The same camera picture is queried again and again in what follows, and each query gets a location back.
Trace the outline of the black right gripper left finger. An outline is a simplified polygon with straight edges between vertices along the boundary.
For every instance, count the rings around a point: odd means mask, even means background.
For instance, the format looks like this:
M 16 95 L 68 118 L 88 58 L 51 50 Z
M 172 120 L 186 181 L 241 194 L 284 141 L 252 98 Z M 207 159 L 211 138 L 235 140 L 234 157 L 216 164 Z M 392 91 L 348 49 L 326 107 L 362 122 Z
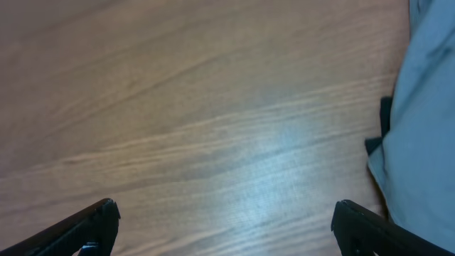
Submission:
M 110 256 L 121 216 L 104 198 L 41 232 L 1 251 L 1 256 Z

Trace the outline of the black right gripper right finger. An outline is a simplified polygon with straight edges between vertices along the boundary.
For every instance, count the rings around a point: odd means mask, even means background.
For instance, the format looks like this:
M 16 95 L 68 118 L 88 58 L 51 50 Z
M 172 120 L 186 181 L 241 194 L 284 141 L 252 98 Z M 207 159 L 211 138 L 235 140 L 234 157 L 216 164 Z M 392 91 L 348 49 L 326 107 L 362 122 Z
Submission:
M 454 256 L 350 200 L 336 203 L 331 231 L 342 256 Z

